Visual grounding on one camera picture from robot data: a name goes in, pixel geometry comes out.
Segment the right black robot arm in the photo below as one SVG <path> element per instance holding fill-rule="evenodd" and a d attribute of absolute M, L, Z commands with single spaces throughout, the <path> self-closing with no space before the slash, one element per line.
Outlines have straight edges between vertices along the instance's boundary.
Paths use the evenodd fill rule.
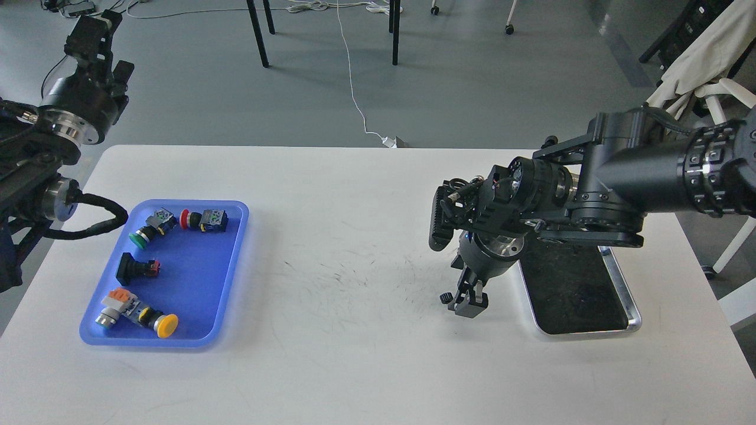
<path fill-rule="evenodd" d="M 456 292 L 440 300 L 466 318 L 483 312 L 484 287 L 524 255 L 529 235 L 557 244 L 642 247 L 649 213 L 754 216 L 754 188 L 754 109 L 701 128 L 683 127 L 647 104 L 600 113 L 583 136 L 549 137 L 531 157 L 437 188 L 429 246 L 441 251 L 462 231 L 452 261 L 461 277 Z"/>

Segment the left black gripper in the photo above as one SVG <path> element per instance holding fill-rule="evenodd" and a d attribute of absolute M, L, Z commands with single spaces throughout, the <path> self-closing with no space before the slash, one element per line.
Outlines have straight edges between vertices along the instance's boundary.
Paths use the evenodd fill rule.
<path fill-rule="evenodd" d="M 119 60 L 112 67 L 112 38 L 121 22 L 121 13 L 106 9 L 98 17 L 80 16 L 67 36 L 64 52 L 77 62 L 75 76 L 55 81 L 38 107 L 54 134 L 78 145 L 97 145 L 124 112 L 135 65 Z"/>

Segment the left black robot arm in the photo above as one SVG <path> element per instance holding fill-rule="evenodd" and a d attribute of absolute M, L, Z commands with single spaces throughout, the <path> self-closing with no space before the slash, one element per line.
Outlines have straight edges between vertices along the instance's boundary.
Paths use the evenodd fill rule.
<path fill-rule="evenodd" d="M 60 167 L 78 163 L 82 145 L 102 143 L 124 112 L 134 64 L 114 64 L 120 12 L 80 17 L 64 52 L 74 73 L 56 81 L 34 106 L 2 99 L 1 285 L 22 285 L 22 263 L 43 238 L 81 240 L 125 225 L 126 210 L 84 193 Z"/>

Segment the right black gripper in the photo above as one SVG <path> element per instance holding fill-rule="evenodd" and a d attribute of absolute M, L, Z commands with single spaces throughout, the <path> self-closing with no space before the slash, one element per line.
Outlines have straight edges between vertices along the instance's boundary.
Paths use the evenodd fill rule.
<path fill-rule="evenodd" d="M 462 232 L 451 267 L 462 271 L 457 293 L 450 302 L 456 316 L 473 319 L 488 307 L 487 280 L 504 274 L 526 251 L 524 237 L 481 236 Z"/>

